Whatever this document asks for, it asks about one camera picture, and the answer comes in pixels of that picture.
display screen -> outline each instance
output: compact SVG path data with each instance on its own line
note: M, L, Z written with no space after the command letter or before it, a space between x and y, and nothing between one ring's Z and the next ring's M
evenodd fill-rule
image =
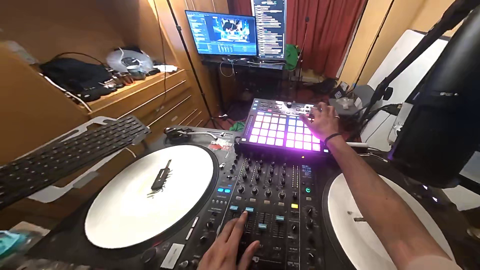
M321 151L320 139L298 116L258 112L248 134L251 143Z
M257 55L255 18L185 11L200 54Z
M251 0L257 23L258 57L285 58L286 0Z

green cloth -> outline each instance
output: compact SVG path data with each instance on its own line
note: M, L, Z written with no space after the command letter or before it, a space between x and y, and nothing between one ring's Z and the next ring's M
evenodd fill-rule
M245 128L245 122L236 122L235 124L233 124L233 126L230 128L230 131L243 131L243 129Z
M297 46L292 44L287 44L285 46L285 60L287 61L287 64L285 65L285 69L294 70L297 67L298 59L299 59L299 51Z

vertical monitor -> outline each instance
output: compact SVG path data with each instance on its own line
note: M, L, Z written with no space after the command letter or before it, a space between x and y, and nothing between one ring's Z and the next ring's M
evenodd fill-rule
M285 59L287 0L251 0L257 24L258 58Z
M199 54L257 55L255 18L185 11Z

white turntable platter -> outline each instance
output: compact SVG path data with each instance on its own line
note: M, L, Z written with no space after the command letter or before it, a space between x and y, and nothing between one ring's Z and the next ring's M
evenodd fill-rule
M440 247L455 261L445 236L421 204L399 185L381 175L380 177L412 208ZM370 225L353 220L355 217L363 216L343 174L333 181L328 192L328 214L338 241L356 269L396 270L392 259Z
M147 197L171 160L163 191ZM200 200L213 176L213 161L200 147L181 145L149 154L120 172L98 194L85 219L94 245L122 248L168 229Z

hand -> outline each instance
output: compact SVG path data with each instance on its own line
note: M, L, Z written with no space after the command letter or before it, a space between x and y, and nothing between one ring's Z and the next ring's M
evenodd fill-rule
M247 270L255 251L260 247L260 241L255 241L248 246L237 266L237 252L246 221L247 211L244 211L239 219L230 220L212 246L205 252L197 269Z
M300 119L307 125L315 137L325 141L330 135L338 133L338 114L334 107L327 106L323 102L318 103L318 108L320 110L312 110L315 116L313 123L304 114L300 115Z

